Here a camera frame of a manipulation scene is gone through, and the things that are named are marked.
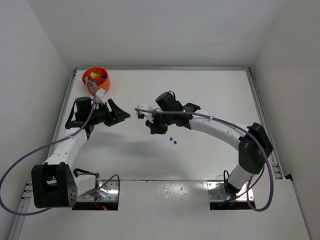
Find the lime green lego brick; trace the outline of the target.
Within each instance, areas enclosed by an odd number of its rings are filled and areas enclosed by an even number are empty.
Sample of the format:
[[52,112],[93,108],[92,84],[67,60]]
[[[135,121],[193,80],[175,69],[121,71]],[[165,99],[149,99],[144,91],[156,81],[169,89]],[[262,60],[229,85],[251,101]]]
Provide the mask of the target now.
[[95,78],[96,76],[98,76],[98,74],[95,73],[95,72],[91,72],[91,73],[90,73],[90,76],[91,76],[92,78]]

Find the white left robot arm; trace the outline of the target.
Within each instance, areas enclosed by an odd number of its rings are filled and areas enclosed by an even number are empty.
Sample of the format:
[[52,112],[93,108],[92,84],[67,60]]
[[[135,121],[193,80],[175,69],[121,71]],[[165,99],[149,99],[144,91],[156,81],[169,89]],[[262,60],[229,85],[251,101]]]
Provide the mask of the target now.
[[72,208],[77,199],[84,196],[105,199],[108,191],[99,173],[72,169],[72,165],[96,125],[111,127],[129,117],[130,114],[112,99],[96,102],[88,96],[76,98],[65,123],[64,139],[43,164],[37,164],[31,170],[35,207]]

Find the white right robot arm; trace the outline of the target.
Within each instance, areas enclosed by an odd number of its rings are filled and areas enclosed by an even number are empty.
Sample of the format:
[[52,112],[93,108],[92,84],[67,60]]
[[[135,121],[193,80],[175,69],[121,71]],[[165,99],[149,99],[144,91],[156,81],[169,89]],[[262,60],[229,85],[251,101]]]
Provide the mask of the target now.
[[273,151],[271,141],[262,125],[240,127],[225,120],[219,120],[193,103],[182,105],[175,94],[169,91],[156,100],[159,108],[153,109],[148,104],[139,105],[137,115],[146,118],[150,133],[165,134],[168,127],[176,125],[189,130],[202,132],[215,137],[238,151],[238,164],[223,181],[222,193],[234,198],[243,185],[257,175]]

